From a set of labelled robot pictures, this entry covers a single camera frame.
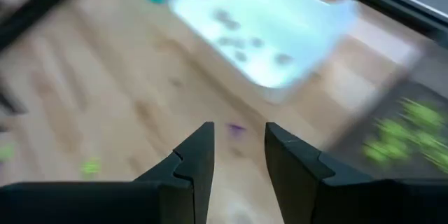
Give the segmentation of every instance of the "small green item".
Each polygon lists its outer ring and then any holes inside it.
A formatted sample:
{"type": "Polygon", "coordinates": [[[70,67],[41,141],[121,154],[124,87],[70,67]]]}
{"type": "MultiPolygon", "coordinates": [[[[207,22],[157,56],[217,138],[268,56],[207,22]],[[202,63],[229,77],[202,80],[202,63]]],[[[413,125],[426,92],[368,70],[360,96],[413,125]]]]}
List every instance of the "small green item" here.
{"type": "Polygon", "coordinates": [[[446,151],[430,151],[428,153],[423,152],[423,155],[442,172],[448,173],[448,154],[446,151]]]}
{"type": "Polygon", "coordinates": [[[407,160],[409,159],[409,150],[404,142],[396,142],[394,144],[386,145],[385,149],[389,157],[397,160],[407,160]]]}
{"type": "Polygon", "coordinates": [[[99,158],[91,158],[85,162],[81,168],[84,179],[91,179],[95,174],[98,174],[101,169],[99,158]]]}
{"type": "Polygon", "coordinates": [[[370,159],[378,162],[381,165],[387,165],[389,157],[386,151],[379,145],[378,142],[368,143],[364,146],[364,154],[370,159]]]}
{"type": "Polygon", "coordinates": [[[14,156],[14,145],[12,143],[0,147],[0,162],[9,160],[14,156]]]}
{"type": "Polygon", "coordinates": [[[410,135],[409,130],[391,119],[381,120],[378,129],[382,138],[406,139],[410,135]]]}
{"type": "Polygon", "coordinates": [[[446,149],[447,147],[433,134],[419,130],[414,135],[414,141],[421,148],[434,148],[437,150],[446,149]]]}
{"type": "Polygon", "coordinates": [[[402,103],[405,109],[405,118],[418,127],[427,127],[429,130],[439,130],[443,127],[445,120],[436,111],[427,106],[405,99],[402,103]]]}

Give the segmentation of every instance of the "purple object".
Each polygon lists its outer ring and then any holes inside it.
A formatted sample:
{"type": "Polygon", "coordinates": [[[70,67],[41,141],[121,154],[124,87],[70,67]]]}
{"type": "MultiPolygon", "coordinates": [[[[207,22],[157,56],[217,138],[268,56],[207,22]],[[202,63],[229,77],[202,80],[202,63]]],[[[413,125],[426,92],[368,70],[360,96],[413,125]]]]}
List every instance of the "purple object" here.
{"type": "Polygon", "coordinates": [[[235,138],[236,137],[240,137],[243,134],[243,132],[246,131],[245,127],[242,127],[242,126],[239,126],[239,125],[236,125],[236,124],[233,124],[233,123],[228,123],[227,126],[230,129],[230,133],[235,138]]]}

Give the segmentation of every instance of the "wooden floor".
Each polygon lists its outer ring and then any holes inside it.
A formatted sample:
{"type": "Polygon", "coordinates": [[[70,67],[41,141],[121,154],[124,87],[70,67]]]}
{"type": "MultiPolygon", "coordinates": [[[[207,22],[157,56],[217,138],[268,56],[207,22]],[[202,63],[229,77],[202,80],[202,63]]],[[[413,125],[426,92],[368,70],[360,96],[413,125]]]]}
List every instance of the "wooden floor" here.
{"type": "Polygon", "coordinates": [[[0,184],[130,181],[204,121],[216,128],[210,223],[282,223],[267,176],[264,124],[275,121],[325,149],[418,57],[425,39],[362,7],[329,60],[281,104],[176,19],[147,0],[68,0],[0,59],[27,113],[6,118],[14,156],[0,184]],[[231,135],[228,124],[246,128],[231,135]]]}

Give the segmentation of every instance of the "debris in bin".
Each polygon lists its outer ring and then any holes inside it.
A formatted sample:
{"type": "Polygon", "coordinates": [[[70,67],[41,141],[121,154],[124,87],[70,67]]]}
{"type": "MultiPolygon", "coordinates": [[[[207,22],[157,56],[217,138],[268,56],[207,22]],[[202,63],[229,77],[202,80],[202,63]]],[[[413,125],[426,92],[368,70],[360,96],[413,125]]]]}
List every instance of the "debris in bin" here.
{"type": "Polygon", "coordinates": [[[244,54],[244,52],[239,52],[239,51],[237,51],[235,53],[235,58],[237,58],[237,60],[240,61],[240,62],[245,62],[247,60],[247,57],[244,54]]]}
{"type": "Polygon", "coordinates": [[[229,13],[223,9],[218,9],[215,11],[215,18],[220,22],[230,21],[229,13]]]}
{"type": "Polygon", "coordinates": [[[229,29],[229,30],[231,30],[231,31],[235,31],[235,30],[238,30],[239,28],[240,28],[240,24],[238,23],[238,22],[235,22],[235,21],[227,21],[226,23],[225,23],[225,26],[229,29]]]}
{"type": "Polygon", "coordinates": [[[238,49],[244,49],[244,40],[240,39],[240,38],[236,38],[233,41],[233,45],[238,48],[238,49]]]}
{"type": "Polygon", "coordinates": [[[286,65],[291,63],[293,61],[293,58],[289,55],[281,53],[275,57],[275,61],[277,62],[277,64],[286,65]]]}
{"type": "Polygon", "coordinates": [[[218,44],[219,44],[220,46],[228,46],[228,45],[231,44],[231,42],[232,42],[232,39],[230,39],[230,38],[228,38],[228,37],[220,37],[220,38],[218,39],[218,44]]]}
{"type": "Polygon", "coordinates": [[[251,43],[255,48],[260,48],[264,45],[263,41],[259,38],[252,38],[251,43]]]}

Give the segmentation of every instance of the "black frame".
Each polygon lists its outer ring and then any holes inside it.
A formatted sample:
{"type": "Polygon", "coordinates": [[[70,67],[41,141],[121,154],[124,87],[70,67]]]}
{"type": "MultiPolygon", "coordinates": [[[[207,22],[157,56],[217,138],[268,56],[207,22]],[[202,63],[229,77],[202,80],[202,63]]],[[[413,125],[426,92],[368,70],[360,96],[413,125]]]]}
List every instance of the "black frame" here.
{"type": "Polygon", "coordinates": [[[205,224],[214,151],[214,124],[206,122],[134,181],[0,187],[1,222],[205,224]]]}
{"type": "Polygon", "coordinates": [[[410,0],[358,1],[430,38],[448,31],[447,18],[410,0]]]}
{"type": "Polygon", "coordinates": [[[273,122],[265,155],[285,224],[448,221],[447,180],[374,180],[273,122]]]}

